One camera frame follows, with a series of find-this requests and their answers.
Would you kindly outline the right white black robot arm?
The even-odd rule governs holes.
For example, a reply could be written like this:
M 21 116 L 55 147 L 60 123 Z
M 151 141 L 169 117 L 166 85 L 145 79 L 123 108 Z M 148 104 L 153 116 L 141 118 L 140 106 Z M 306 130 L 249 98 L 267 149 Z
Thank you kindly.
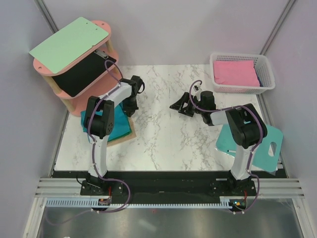
M 197 96 L 185 92 L 169 108 L 189 117 L 199 114 L 208 126 L 229 126 L 236 144 L 234 163 L 226 180 L 211 182 L 214 194 L 219 196 L 243 196 L 246 192 L 256 194 L 251 166 L 257 147 L 267 136 L 267 128 L 253 104 L 218 110 L 213 92 L 203 91 Z

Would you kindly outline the teal t shirt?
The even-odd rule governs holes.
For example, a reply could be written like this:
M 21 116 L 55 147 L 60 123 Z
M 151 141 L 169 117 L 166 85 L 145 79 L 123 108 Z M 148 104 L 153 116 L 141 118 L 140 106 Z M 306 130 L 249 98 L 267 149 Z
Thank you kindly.
M 82 111 L 80 113 L 81 116 L 81 126 L 83 128 L 83 132 L 87 133 L 87 129 L 84 127 L 84 118 L 86 111 Z M 101 116 L 102 111 L 97 111 L 96 115 Z M 128 121 L 128 117 L 122 110 L 122 104 L 119 104 L 115 107 L 114 110 L 114 128 L 109 135 L 108 142 L 114 141 L 116 139 L 120 139 L 124 136 L 127 136 L 132 133 L 132 129 L 130 127 L 130 123 Z

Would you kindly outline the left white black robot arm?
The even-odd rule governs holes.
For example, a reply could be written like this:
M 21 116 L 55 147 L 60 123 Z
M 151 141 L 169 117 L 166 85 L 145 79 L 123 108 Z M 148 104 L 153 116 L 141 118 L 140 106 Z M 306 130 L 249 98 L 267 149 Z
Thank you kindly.
M 81 195 L 106 195 L 110 182 L 103 180 L 107 172 L 106 149 L 115 126 L 115 108 L 123 106 L 124 115 L 131 117 L 136 110 L 137 95 L 145 89 L 139 76 L 121 79 L 109 92 L 88 99 L 83 126 L 92 144 L 92 166 L 82 182 Z

